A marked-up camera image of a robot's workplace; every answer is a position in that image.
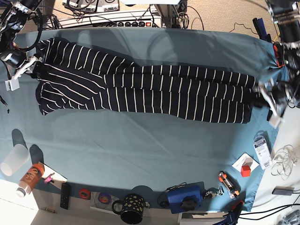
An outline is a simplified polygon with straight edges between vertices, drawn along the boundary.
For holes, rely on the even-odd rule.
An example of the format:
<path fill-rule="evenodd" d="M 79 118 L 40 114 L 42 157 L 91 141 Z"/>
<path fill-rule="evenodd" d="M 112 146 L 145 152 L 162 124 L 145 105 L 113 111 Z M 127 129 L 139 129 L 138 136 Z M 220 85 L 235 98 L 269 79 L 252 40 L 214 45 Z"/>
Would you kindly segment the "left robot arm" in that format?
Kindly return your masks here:
<path fill-rule="evenodd" d="M 259 81 L 255 88 L 259 98 L 263 98 L 261 103 L 272 112 L 269 124 L 277 128 L 290 103 L 300 107 L 300 6 L 295 0 L 267 0 L 266 5 L 272 22 L 278 26 L 278 45 L 282 50 L 278 56 L 287 68 L 288 80 Z"/>

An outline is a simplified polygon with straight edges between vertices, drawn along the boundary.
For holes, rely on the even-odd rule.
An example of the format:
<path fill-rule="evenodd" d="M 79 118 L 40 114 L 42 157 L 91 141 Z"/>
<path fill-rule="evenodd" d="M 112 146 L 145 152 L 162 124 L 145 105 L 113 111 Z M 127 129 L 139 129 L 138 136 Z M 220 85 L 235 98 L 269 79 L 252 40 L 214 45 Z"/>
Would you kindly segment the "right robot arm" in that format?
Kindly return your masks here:
<path fill-rule="evenodd" d="M 39 53 L 27 56 L 27 52 L 34 49 L 41 38 L 44 24 L 43 15 L 39 9 L 41 2 L 40 0 L 10 2 L 0 16 L 0 61 L 7 69 L 7 80 L 5 81 L 7 91 L 20 88 L 19 77 L 26 73 L 33 73 L 35 66 L 44 61 L 44 57 Z M 37 13 L 38 18 L 36 40 L 31 46 L 20 48 L 14 43 L 14 39 L 33 13 Z M 10 74 L 8 65 L 15 69 L 14 75 Z"/>

